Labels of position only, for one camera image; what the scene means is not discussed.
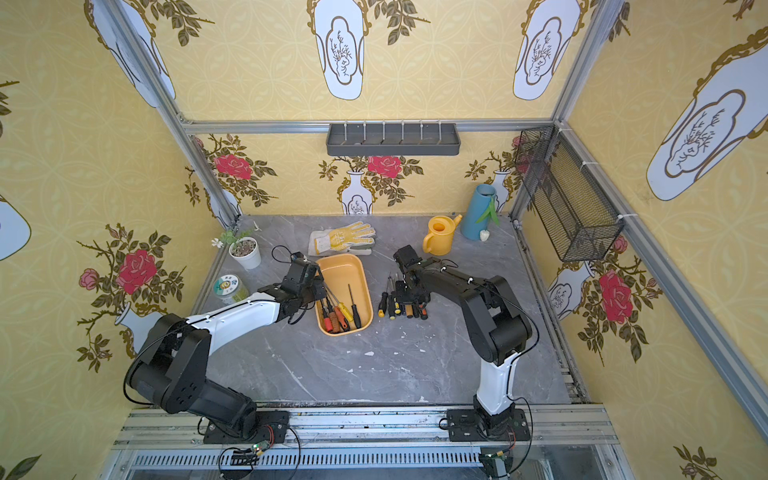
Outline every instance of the blue vase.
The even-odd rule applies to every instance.
[[[469,201],[467,213],[461,225],[462,235],[470,240],[480,240],[480,232],[488,229],[490,217],[485,217],[480,223],[478,218],[488,209],[488,204],[496,200],[496,189],[487,184],[480,184],[475,188],[472,199]]]

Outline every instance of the gray marble table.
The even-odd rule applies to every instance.
[[[387,276],[398,271],[392,259],[395,251],[410,243],[423,255],[421,243],[429,217],[249,217],[244,224],[253,220],[261,229],[253,235],[259,242],[261,265],[246,271],[227,256],[220,274],[235,273],[251,292],[280,282],[287,265],[272,259],[273,246],[282,244],[305,253],[312,230],[342,227],[355,219],[376,228],[372,255],[360,259],[377,306]],[[519,360],[512,393],[530,403],[569,403],[560,365],[511,229],[509,221],[502,218],[500,227],[492,225],[486,243],[457,233],[453,250],[446,257],[466,273],[505,277],[522,308],[538,325],[541,340]],[[285,255],[281,250],[276,256]],[[210,294],[204,309],[222,305]],[[315,406],[471,403],[480,382],[481,360],[468,340],[461,310],[435,294],[428,310],[427,320],[374,316],[367,329],[340,337],[322,333],[314,310],[309,310],[296,325],[282,321],[256,329],[217,350],[209,359],[208,376],[258,402]]]

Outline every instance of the black wire mesh basket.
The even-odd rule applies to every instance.
[[[515,166],[563,262],[602,260],[624,220],[555,127],[524,130]]]

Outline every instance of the black-handled screwdriver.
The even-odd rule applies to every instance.
[[[357,313],[357,305],[355,305],[355,299],[352,297],[352,285],[346,284],[349,287],[349,301],[352,303],[352,318],[355,322],[355,328],[360,328],[362,325],[360,322],[360,314]]]

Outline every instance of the mounting plate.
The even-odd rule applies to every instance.
[[[272,425],[272,430],[275,432],[275,443],[283,443],[286,439],[286,430],[288,429],[288,416],[289,413],[284,410],[276,410],[274,412],[256,412],[256,424],[259,425],[256,433],[247,441],[239,437],[233,437],[227,435],[222,429],[217,428],[212,422],[208,423],[208,427],[205,429],[205,437],[203,438],[203,444],[217,444],[217,445],[239,445],[242,443],[258,443],[262,440],[270,439],[270,430],[266,427],[270,423],[282,423],[284,425]]]
[[[451,442],[487,442],[480,433],[478,426],[481,423],[480,415],[474,409],[456,409],[446,412],[448,418],[448,436]],[[531,430],[526,423],[525,412],[514,409],[511,418],[507,421],[508,428],[515,434],[516,442],[527,442],[531,439]]]

